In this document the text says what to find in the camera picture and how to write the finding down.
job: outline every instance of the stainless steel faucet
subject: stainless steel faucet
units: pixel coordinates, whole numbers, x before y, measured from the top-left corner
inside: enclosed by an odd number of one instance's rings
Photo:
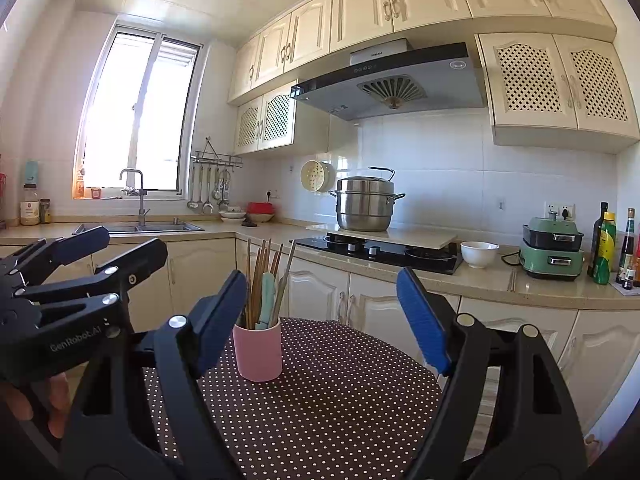
[[[146,214],[149,211],[151,211],[151,209],[147,209],[145,211],[145,195],[146,195],[145,176],[142,174],[142,171],[136,170],[136,168],[125,168],[124,170],[122,170],[120,172],[120,180],[122,180],[122,175],[124,173],[139,173],[140,174],[140,190],[137,193],[134,191],[131,194],[140,195],[140,209],[138,210],[138,223],[141,226],[145,226],[146,225],[146,220],[145,220]]]

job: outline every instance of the window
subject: window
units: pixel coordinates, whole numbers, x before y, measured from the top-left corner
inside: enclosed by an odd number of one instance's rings
[[[92,91],[79,143],[84,186],[180,193],[197,101],[200,46],[164,34],[117,27]]]

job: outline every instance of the black glass cooktop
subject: black glass cooktop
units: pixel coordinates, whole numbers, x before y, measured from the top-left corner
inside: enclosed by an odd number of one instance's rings
[[[453,274],[462,262],[462,255],[455,243],[450,243],[448,247],[437,250],[353,238],[334,233],[302,238],[296,242],[298,245],[328,253],[342,254],[350,258],[359,258],[396,267],[412,267],[416,270],[428,270],[440,274]]]

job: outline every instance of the electrical outlet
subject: electrical outlet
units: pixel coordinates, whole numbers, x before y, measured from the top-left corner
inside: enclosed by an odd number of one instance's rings
[[[566,218],[570,222],[575,222],[575,204],[566,202],[545,202],[545,218],[549,218],[551,212],[558,214],[558,220],[563,220],[562,212],[567,210],[569,216]]]

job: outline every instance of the pink cup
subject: pink cup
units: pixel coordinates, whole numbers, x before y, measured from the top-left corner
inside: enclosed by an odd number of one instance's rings
[[[282,372],[280,320],[265,330],[247,330],[234,325],[236,364],[242,377],[261,383]]]

